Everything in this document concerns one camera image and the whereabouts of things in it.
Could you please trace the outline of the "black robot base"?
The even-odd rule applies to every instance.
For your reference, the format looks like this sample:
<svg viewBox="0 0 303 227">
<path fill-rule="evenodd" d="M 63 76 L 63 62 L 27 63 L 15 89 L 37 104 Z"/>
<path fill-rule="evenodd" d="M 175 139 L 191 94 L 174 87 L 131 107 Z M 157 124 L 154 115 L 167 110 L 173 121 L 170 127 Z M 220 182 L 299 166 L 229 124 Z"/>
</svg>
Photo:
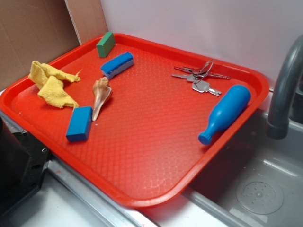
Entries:
<svg viewBox="0 0 303 227">
<path fill-rule="evenodd" d="M 1 218 L 41 189 L 50 155 L 30 132 L 11 132 L 0 121 Z"/>
</svg>

